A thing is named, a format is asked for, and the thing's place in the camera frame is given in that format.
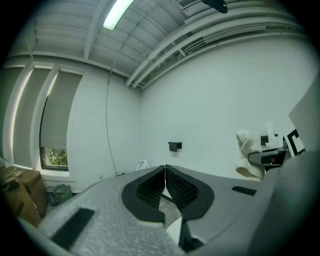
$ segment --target white cloth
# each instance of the white cloth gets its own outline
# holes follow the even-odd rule
[[[235,162],[235,170],[252,181],[261,181],[265,176],[265,167],[252,164],[248,160],[250,153],[262,152],[251,133],[242,129],[236,133],[239,153]]]

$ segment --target white ceiling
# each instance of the white ceiling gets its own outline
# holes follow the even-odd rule
[[[128,78],[127,86],[146,87],[183,61],[235,38],[305,37],[294,17],[262,0],[226,0],[226,14],[201,0],[135,0],[108,30],[103,22],[114,2],[48,1],[8,56],[77,60],[112,69]]]
[[[103,22],[114,0],[52,0],[27,26],[27,40],[20,40],[12,54],[44,54],[75,57],[112,67],[129,77],[145,55],[186,16],[175,1],[136,0],[114,30]]]

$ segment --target fluorescent light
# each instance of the fluorescent light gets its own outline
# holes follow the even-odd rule
[[[134,0],[117,0],[106,17],[103,27],[108,30],[113,30],[133,1]]]

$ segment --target window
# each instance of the window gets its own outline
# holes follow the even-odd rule
[[[9,67],[0,71],[0,157],[3,155],[3,131],[6,109],[11,92],[22,71],[22,67]]]
[[[13,128],[13,159],[16,165],[32,168],[28,135],[37,98],[49,72],[50,69],[34,68],[21,94]]]
[[[40,161],[43,169],[68,171],[67,129],[69,115],[82,76],[59,71],[42,113]]]
[[[41,166],[49,170],[68,171],[67,150],[40,147]]]

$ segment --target cardboard box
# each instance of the cardboard box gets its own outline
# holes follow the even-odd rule
[[[15,180],[23,183],[26,191],[34,201],[40,216],[42,218],[46,216],[48,200],[46,197],[46,188],[41,178],[40,171],[26,170],[15,166],[10,166],[4,169],[4,171],[6,172],[6,175],[21,171],[21,176],[17,177]]]
[[[14,215],[37,227],[41,218],[25,186],[22,182],[18,182],[18,184],[18,188],[5,192],[4,198]]]

